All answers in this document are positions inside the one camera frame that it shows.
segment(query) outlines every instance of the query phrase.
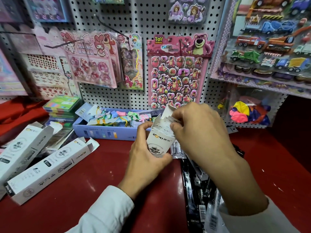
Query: white box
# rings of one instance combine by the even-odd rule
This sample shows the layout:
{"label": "white box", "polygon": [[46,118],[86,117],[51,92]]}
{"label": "white box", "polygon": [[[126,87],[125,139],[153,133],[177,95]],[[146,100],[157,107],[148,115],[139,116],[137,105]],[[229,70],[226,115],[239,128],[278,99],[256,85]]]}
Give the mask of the white box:
{"label": "white box", "polygon": [[24,171],[52,137],[54,128],[44,129],[38,122],[27,125],[0,155],[0,199],[5,195],[4,182]]}
{"label": "white box", "polygon": [[180,123],[179,120],[171,116],[175,109],[175,107],[167,105],[162,116],[158,115],[151,127],[147,144],[151,154],[156,157],[162,157],[176,140],[170,128],[172,122]]}
{"label": "white box", "polygon": [[92,138],[77,138],[37,164],[7,181],[4,186],[8,195],[19,205],[32,198],[43,188],[92,153],[99,143]]}

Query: red table surface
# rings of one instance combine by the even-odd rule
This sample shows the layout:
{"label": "red table surface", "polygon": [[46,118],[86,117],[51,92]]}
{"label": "red table surface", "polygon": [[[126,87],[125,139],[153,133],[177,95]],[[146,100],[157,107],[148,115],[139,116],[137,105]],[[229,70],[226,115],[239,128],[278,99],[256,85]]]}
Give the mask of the red table surface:
{"label": "red table surface", "polygon": [[[240,129],[231,141],[246,152],[258,184],[301,232],[310,232],[311,174],[265,129]],[[132,142],[100,147],[22,206],[0,202],[0,232],[64,232],[125,172]],[[189,232],[180,162],[174,160],[138,197],[123,231]]]}

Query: green toy truck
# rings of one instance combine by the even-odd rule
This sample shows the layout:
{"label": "green toy truck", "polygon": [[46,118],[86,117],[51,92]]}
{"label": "green toy truck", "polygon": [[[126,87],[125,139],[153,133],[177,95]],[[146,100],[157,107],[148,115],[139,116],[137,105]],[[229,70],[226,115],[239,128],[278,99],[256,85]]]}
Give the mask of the green toy truck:
{"label": "green toy truck", "polygon": [[237,61],[237,60],[249,61],[250,64],[253,64],[254,62],[256,64],[259,64],[260,63],[260,61],[258,60],[259,55],[260,54],[255,50],[246,51],[246,52],[240,52],[238,50],[234,50],[232,52],[230,59],[232,59],[233,61]]}

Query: purple box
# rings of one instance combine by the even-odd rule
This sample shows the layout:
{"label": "purple box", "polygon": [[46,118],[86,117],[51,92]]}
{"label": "purple box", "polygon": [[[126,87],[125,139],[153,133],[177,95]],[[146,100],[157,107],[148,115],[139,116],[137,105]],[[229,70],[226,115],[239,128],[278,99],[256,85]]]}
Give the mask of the purple box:
{"label": "purple box", "polygon": [[[106,111],[120,111],[120,112],[138,112],[142,110],[126,110],[126,109],[111,109],[105,108]],[[110,140],[124,140],[135,141],[137,128],[133,127],[109,127],[109,126],[93,126],[86,125],[87,122],[79,117],[72,125],[78,137],[86,137],[93,139],[110,139]]]}

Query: left hand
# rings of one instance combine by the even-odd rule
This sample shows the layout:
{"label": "left hand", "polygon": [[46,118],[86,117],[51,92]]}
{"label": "left hand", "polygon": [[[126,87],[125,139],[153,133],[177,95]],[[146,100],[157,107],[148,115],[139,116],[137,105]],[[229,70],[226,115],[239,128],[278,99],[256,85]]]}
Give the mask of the left hand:
{"label": "left hand", "polygon": [[124,178],[118,185],[132,200],[173,160],[169,153],[162,158],[156,158],[150,153],[146,141],[149,132],[146,129],[151,126],[152,122],[138,126]]}

